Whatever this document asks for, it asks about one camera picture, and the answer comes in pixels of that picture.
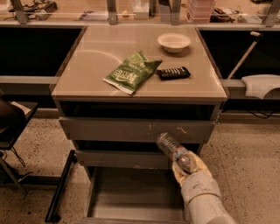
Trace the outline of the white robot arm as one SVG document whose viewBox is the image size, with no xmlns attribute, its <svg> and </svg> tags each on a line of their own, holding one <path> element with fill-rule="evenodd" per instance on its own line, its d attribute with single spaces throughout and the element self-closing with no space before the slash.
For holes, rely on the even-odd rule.
<svg viewBox="0 0 280 224">
<path fill-rule="evenodd" d="M 172 163 L 174 177 L 181 187 L 187 217 L 191 224 L 237 224 L 222 204 L 217 181 L 202 159 L 192 151 L 186 153 L 189 173 Z"/>
</svg>

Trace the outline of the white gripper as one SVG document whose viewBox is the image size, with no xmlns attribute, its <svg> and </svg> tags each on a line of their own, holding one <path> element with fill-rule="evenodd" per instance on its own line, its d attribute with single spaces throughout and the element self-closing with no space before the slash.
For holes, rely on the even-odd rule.
<svg viewBox="0 0 280 224">
<path fill-rule="evenodd" d="M 178 184 L 181 186 L 181 194 L 184 202 L 189 205 L 193 202 L 206 202 L 211 199 L 220 199 L 221 190 L 217 181 L 209 176 L 211 172 L 204 161 L 192 151 L 187 152 L 189 165 L 187 172 L 177 162 L 172 163 L 172 171 Z"/>
</svg>

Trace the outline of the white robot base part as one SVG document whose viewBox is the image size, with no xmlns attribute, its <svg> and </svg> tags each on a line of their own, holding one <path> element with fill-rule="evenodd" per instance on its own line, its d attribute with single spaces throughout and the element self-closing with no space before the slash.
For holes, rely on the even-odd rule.
<svg viewBox="0 0 280 224">
<path fill-rule="evenodd" d="M 280 76 L 274 74 L 258 74 L 242 77 L 241 81 L 246 86 L 245 95 L 263 99 L 265 95 L 280 88 Z"/>
</svg>

